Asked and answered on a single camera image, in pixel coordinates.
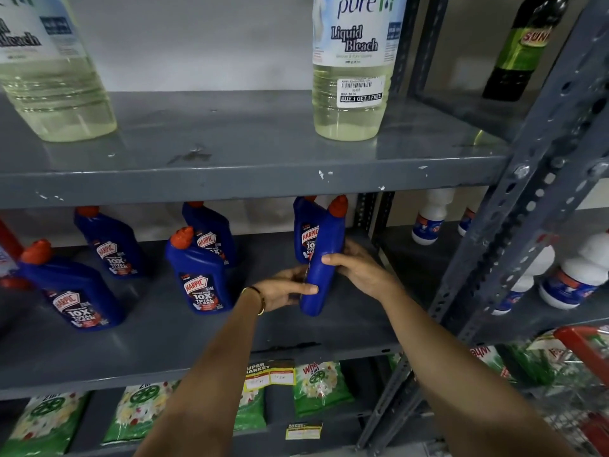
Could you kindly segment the person's left hand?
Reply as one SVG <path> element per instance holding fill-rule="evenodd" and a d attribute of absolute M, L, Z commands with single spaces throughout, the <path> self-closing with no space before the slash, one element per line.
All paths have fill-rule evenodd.
<path fill-rule="evenodd" d="M 298 303 L 301 295 L 297 295 L 297 298 L 284 298 L 282 296 L 282 282 L 307 283 L 307 270 L 308 266 L 306 265 L 288 268 L 281 270 L 274 276 L 266 278 L 265 280 L 257 282 L 253 285 L 259 288 L 259 290 L 264 294 L 266 299 L 265 313 Z"/>

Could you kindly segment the person's right hand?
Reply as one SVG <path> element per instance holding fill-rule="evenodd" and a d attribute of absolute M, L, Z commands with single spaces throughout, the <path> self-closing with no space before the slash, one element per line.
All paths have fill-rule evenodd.
<path fill-rule="evenodd" d="M 335 267 L 357 289 L 380 302 L 383 306 L 398 305 L 408 300 L 408 295 L 398 279 L 377 263 L 361 245 L 346 238 L 341 252 L 353 257 L 353 266 Z"/>

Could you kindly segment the blue toilet cleaner bottle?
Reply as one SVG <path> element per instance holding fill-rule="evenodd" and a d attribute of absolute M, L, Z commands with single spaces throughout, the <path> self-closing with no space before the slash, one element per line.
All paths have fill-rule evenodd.
<path fill-rule="evenodd" d="M 237 248 L 230 222 L 224 215 L 206 207 L 204 202 L 183 203 L 181 214 L 193 228 L 198 247 L 216 253 L 228 268 L 237 266 Z"/>
<path fill-rule="evenodd" d="M 150 267 L 133 229 L 126 223 L 104 215 L 98 206 L 76 207 L 74 224 L 103 267 L 115 278 L 142 278 Z"/>
<path fill-rule="evenodd" d="M 94 268 L 56 255 L 50 242 L 40 239 L 23 250 L 19 272 L 72 327 L 104 330 L 124 322 L 126 310 Z"/>
<path fill-rule="evenodd" d="M 301 196 L 293 201 L 293 243 L 296 259 L 302 264 L 308 264 L 314 253 L 318 227 L 326 213 L 316 198 L 316 195 Z"/>
<path fill-rule="evenodd" d="M 177 230 L 167 241 L 164 254 L 190 310 L 199 315 L 232 310 L 234 300 L 228 290 L 224 261 L 196 245 L 192 227 Z"/>
<path fill-rule="evenodd" d="M 315 249 L 309 259 L 306 283 L 316 286 L 317 293 L 302 295 L 301 311 L 311 317 L 321 314 L 324 301 L 331 288 L 335 267 L 327 265 L 325 255 L 341 253 L 345 241 L 345 216 L 348 212 L 348 199 L 345 194 L 334 198 L 319 215 Z"/>

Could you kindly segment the person's left forearm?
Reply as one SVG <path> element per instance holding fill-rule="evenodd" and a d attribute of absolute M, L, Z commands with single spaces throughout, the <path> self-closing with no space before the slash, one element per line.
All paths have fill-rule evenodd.
<path fill-rule="evenodd" d="M 133 457 L 228 457 L 257 322 L 240 297 Z"/>

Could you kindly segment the person's right forearm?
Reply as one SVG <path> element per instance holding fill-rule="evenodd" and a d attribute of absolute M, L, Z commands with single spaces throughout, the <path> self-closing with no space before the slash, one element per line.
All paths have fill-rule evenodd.
<path fill-rule="evenodd" d="M 453 457 L 579 457 L 536 410 L 399 283 L 377 296 Z"/>

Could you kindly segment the gold bangle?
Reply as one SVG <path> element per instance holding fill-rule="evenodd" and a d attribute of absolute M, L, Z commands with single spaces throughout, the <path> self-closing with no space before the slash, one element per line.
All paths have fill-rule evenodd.
<path fill-rule="evenodd" d="M 259 290 L 259 288 L 257 288 L 256 286 L 247 286 L 240 292 L 240 297 L 243 297 L 244 295 L 249 295 L 250 297 L 256 295 L 256 298 L 258 299 L 257 316 L 261 316 L 265 313 L 267 306 L 266 299 L 264 297 L 264 294 Z"/>

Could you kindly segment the yellow shelf price label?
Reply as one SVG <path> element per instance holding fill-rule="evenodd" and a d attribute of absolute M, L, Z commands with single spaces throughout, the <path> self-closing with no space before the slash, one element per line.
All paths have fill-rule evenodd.
<path fill-rule="evenodd" d="M 285 430 L 285 440 L 319 440 L 323 427 L 320 421 L 291 423 Z"/>
<path fill-rule="evenodd" d="M 270 385 L 294 386 L 295 384 L 295 362 L 293 360 L 272 360 L 248 366 L 243 391 L 257 391 Z"/>

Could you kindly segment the green detergent packet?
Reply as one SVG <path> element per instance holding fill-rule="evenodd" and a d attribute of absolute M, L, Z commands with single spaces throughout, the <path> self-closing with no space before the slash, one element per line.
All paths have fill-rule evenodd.
<path fill-rule="evenodd" d="M 339 361 L 312 362 L 295 367 L 295 415 L 307 417 L 329 407 L 354 401 Z"/>
<path fill-rule="evenodd" d="M 243 390 L 235 418 L 233 432 L 263 430 L 265 420 L 265 388 L 252 391 Z"/>
<path fill-rule="evenodd" d="M 499 374 L 501 378 L 504 378 L 511 383 L 515 383 L 514 377 L 506 368 L 506 365 L 495 346 L 478 346 L 471 348 L 469 351 Z"/>
<path fill-rule="evenodd" d="M 0 457 L 62 457 L 75 435 L 89 395 L 90 392 L 66 392 L 31 398 L 0 446 Z"/>
<path fill-rule="evenodd" d="M 179 384 L 180 380 L 126 387 L 101 446 L 145 438 Z"/>
<path fill-rule="evenodd" d="M 575 375 L 568 363 L 565 345 L 547 331 L 534 339 L 505 344 L 506 366 L 516 368 L 516 377 L 534 386 L 564 386 Z"/>

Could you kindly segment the white cleaner bottle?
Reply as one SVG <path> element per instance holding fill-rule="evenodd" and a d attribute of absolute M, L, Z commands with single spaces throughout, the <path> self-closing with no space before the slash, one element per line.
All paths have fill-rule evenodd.
<path fill-rule="evenodd" d="M 543 275 L 552 266 L 555 260 L 555 250 L 552 245 L 544 247 L 539 255 L 532 261 L 523 275 L 515 282 L 507 296 L 493 310 L 492 315 L 505 315 L 512 310 L 522 296 L 535 284 L 535 277 Z"/>
<path fill-rule="evenodd" d="M 609 229 L 591 235 L 574 257 L 562 260 L 545 277 L 538 293 L 549 306 L 562 310 L 578 307 L 609 280 Z"/>
<path fill-rule="evenodd" d="M 459 224 L 457 226 L 457 232 L 461 235 L 461 237 L 464 237 L 475 216 L 476 216 L 476 212 L 477 212 L 477 207 L 466 207 L 462 216 L 461 216 L 461 220 L 459 221 Z"/>
<path fill-rule="evenodd" d="M 453 202 L 455 188 L 429 189 L 412 227 L 412 239 L 419 245 L 436 242 L 445 222 L 448 207 Z"/>

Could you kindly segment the grey metal shelf rack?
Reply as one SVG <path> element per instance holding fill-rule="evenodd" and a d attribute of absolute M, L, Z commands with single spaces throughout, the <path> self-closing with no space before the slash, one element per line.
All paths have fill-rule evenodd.
<path fill-rule="evenodd" d="M 609 167 L 609 0 L 589 0 L 519 127 L 425 94 L 449 0 L 429 0 L 406 97 L 508 142 L 512 157 L 461 239 L 427 308 L 470 344 Z"/>
<path fill-rule="evenodd" d="M 355 194 L 498 181 L 517 123 L 499 105 L 439 95 L 390 102 L 380 133 L 334 142 L 313 128 L 307 91 L 118 92 L 119 130 L 72 144 L 44 143 L 0 97 L 0 209 L 50 215 L 80 205 L 158 207 L 185 200 Z M 154 277 L 107 282 L 127 299 L 118 328 L 68 328 L 37 292 L 0 289 L 0 403 L 98 391 L 77 438 L 110 417 L 120 387 L 182 377 L 226 315 L 187 309 L 164 259 L 166 236 L 144 246 Z"/>

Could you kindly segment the clear liquid bleach bottle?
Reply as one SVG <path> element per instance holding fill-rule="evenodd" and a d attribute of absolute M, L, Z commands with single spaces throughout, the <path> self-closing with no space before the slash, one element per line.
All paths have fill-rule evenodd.
<path fill-rule="evenodd" d="M 383 120 L 407 0 L 313 0 L 312 106 L 316 132 L 355 142 Z"/>
<path fill-rule="evenodd" d="M 67 0 L 0 0 L 0 86 L 43 141 L 83 141 L 117 130 Z"/>

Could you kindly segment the red shopping cart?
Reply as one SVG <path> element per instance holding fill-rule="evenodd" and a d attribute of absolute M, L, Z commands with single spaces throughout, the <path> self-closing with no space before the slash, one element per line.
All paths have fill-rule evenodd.
<path fill-rule="evenodd" d="M 609 330 L 562 327 L 536 341 L 552 368 L 544 420 L 583 457 L 609 457 Z"/>

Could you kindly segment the dark bottle with green label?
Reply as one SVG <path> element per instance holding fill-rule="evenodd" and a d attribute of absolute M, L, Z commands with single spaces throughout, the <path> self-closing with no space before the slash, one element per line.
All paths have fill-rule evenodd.
<path fill-rule="evenodd" d="M 503 102 L 521 99 L 569 0 L 524 0 L 482 92 Z"/>

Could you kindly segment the red cleaner bottle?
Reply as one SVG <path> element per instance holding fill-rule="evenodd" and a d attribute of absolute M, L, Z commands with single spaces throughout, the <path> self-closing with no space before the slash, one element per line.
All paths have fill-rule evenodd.
<path fill-rule="evenodd" d="M 18 261 L 24 248 L 13 232 L 0 219 L 0 286 L 21 291 L 32 285 L 19 275 Z"/>

